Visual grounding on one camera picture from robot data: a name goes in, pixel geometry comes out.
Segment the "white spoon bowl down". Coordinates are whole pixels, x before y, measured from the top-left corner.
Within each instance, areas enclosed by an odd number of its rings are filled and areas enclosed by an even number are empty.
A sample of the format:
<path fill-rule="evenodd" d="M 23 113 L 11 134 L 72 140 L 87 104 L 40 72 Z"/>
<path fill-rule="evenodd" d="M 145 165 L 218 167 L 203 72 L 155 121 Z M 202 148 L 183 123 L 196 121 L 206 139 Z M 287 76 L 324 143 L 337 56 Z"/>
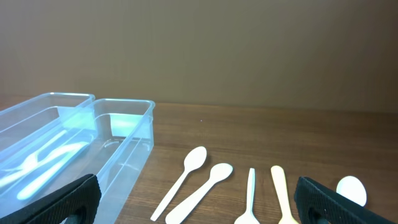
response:
<path fill-rule="evenodd" d="M 259 224 L 259 221 L 254 216 L 253 206 L 254 206 L 254 193 L 256 188 L 256 174 L 255 169 L 250 168 L 248 175 L 248 184 L 246 192 L 246 210 L 239 216 L 234 224 Z"/>

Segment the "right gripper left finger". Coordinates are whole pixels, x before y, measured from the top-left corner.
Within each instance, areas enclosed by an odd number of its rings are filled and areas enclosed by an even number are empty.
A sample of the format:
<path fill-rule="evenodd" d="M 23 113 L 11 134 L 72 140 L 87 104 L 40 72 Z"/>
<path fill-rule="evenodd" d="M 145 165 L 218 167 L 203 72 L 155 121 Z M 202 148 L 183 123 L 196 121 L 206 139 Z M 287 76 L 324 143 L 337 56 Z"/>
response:
<path fill-rule="evenodd" d="M 93 224 L 100 199 L 97 176 L 87 174 L 1 218 L 1 224 Z"/>

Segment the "clear plastic container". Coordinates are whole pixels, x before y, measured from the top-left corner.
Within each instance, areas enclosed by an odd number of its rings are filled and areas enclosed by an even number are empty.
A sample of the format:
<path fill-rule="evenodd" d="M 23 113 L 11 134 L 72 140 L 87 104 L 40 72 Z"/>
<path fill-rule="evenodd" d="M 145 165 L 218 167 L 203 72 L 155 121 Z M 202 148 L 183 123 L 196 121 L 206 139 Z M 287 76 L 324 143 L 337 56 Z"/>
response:
<path fill-rule="evenodd" d="M 23 147 L 1 165 L 1 177 L 16 172 L 2 169 L 17 167 L 29 154 L 63 130 L 67 131 L 66 134 L 41 151 L 38 161 L 58 147 L 88 142 L 32 197 L 19 200 L 17 194 L 63 156 L 1 187 L 1 216 L 20 210 L 84 175 L 94 174 L 101 190 L 95 223 L 114 223 L 154 146 L 154 106 L 150 100 L 95 100 Z"/>
<path fill-rule="evenodd" d="M 95 100 L 86 93 L 51 92 L 1 111 L 1 165 Z"/>

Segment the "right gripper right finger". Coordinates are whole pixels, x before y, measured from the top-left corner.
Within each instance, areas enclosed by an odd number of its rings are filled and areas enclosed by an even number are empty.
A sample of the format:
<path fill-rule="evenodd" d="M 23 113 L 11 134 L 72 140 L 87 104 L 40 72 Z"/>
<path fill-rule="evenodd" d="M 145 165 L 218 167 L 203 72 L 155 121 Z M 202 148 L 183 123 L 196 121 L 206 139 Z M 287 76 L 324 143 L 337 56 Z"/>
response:
<path fill-rule="evenodd" d="M 303 224 L 394 224 L 309 177 L 299 177 L 294 194 Z"/>

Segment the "yellow plastic spoon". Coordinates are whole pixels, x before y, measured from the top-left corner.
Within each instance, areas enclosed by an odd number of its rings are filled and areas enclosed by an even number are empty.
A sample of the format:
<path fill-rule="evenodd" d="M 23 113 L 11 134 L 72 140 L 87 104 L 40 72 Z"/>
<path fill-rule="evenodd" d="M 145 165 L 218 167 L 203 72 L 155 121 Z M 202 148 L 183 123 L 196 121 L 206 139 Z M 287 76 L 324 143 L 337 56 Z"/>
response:
<path fill-rule="evenodd" d="M 272 166 L 271 176 L 282 212 L 282 218 L 280 219 L 279 224 L 299 224 L 298 221 L 292 216 L 285 172 L 283 168 L 281 168 L 281 166 Z"/>

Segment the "yellow plastic fork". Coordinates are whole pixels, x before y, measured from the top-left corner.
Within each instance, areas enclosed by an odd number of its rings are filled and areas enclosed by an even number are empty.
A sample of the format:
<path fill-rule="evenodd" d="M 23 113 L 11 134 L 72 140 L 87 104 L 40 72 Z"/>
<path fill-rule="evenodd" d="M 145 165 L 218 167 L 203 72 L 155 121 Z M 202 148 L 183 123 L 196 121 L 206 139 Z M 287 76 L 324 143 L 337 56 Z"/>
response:
<path fill-rule="evenodd" d="M 88 145 L 88 142 L 77 142 L 73 144 L 69 144 L 66 146 L 61 146 L 56 149 L 54 149 L 50 154 L 48 154 L 43 160 L 38 161 L 38 164 L 36 166 L 30 166 L 28 169 L 24 170 L 17 170 L 17 172 L 7 175 L 5 177 L 1 177 L 1 187 L 6 186 L 7 184 L 10 184 L 11 182 L 21 178 L 22 176 L 28 174 L 29 172 L 32 172 L 33 170 L 38 169 L 39 167 L 49 163 L 50 161 L 55 160 L 56 158 L 64 155 L 65 157 L 67 156 L 73 156 L 75 155 L 80 149 L 84 148 L 85 146 Z"/>

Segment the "rightmost white plastic spoon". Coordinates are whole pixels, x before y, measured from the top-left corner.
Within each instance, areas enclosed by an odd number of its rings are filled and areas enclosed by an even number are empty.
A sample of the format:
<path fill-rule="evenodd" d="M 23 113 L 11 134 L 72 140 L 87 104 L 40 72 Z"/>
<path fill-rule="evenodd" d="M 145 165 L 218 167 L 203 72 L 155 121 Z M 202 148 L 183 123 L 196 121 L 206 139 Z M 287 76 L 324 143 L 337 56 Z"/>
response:
<path fill-rule="evenodd" d="M 336 192 L 362 207 L 366 205 L 366 189 L 362 182 L 354 176 L 342 178 L 337 184 Z"/>

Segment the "slanted white plastic fork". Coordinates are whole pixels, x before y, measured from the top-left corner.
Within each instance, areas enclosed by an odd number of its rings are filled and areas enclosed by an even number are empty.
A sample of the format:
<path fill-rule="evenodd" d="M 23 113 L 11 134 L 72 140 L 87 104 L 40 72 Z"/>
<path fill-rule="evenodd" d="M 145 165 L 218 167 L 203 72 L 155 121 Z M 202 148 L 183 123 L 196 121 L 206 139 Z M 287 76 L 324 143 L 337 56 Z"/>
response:
<path fill-rule="evenodd" d="M 49 141 L 47 141 L 44 145 L 42 145 L 38 150 L 34 151 L 32 154 L 29 154 L 24 161 L 18 165 L 17 167 L 13 168 L 7 168 L 7 169 L 2 169 L 3 171 L 11 172 L 11 171 L 17 171 L 17 170 L 24 170 L 28 169 L 30 166 L 36 166 L 38 164 L 38 155 L 41 151 L 46 149 L 48 146 L 50 146 L 52 143 L 54 143 L 56 140 L 61 138 L 63 135 L 66 134 L 66 130 L 63 130 L 56 134 L 54 137 L 52 137 Z"/>

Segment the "cream plastic spoon leftmost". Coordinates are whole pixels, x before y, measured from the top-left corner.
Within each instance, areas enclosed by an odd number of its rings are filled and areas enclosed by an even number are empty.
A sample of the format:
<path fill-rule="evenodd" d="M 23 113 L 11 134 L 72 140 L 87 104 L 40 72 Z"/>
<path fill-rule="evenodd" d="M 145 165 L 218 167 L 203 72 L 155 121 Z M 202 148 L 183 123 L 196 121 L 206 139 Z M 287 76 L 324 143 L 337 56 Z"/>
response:
<path fill-rule="evenodd" d="M 151 221 L 156 221 L 162 212 L 167 208 L 167 205 L 174 198 L 175 194 L 183 184 L 187 175 L 194 170 L 199 169 L 206 161 L 207 150 L 204 146 L 198 146 L 192 149 L 184 159 L 184 171 L 181 176 L 177 179 L 177 181 L 173 184 L 170 190 L 166 193 L 162 201 L 159 203 L 152 216 L 150 217 Z"/>

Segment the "left clear plastic container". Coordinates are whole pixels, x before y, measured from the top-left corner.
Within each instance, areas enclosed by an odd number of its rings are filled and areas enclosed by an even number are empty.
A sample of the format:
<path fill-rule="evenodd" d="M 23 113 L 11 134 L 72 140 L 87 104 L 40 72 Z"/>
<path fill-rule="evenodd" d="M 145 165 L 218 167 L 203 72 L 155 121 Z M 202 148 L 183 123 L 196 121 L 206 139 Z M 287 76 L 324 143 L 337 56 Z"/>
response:
<path fill-rule="evenodd" d="M 1 165 L 95 100 L 86 93 L 51 92 L 1 111 Z"/>

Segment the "right clear plastic container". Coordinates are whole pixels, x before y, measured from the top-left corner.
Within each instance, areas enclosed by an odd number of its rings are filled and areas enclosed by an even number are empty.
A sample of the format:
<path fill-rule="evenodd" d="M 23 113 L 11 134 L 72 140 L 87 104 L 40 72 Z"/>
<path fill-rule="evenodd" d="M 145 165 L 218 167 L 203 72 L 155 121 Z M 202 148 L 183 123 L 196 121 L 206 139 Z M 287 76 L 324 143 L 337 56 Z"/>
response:
<path fill-rule="evenodd" d="M 150 100 L 95 100 L 23 147 L 1 165 L 1 177 L 16 172 L 2 169 L 17 167 L 29 154 L 63 130 L 67 131 L 66 134 L 41 151 L 38 161 L 58 147 L 88 142 L 32 197 L 19 200 L 17 194 L 63 156 L 1 187 L 1 216 L 20 210 L 84 175 L 94 174 L 101 190 L 95 223 L 114 223 L 154 146 L 154 106 Z"/>

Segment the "wide white plastic spoon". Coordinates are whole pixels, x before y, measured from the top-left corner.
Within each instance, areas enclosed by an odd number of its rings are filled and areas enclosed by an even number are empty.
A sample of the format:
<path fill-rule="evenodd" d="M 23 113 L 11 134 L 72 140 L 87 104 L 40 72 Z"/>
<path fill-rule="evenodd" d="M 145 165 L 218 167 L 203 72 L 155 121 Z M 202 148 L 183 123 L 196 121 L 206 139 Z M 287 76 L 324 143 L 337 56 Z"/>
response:
<path fill-rule="evenodd" d="M 228 178 L 233 172 L 233 166 L 227 163 L 219 163 L 210 170 L 209 179 L 194 193 L 178 204 L 165 218 L 166 224 L 180 224 L 188 217 L 193 209 L 200 203 L 210 189 Z"/>

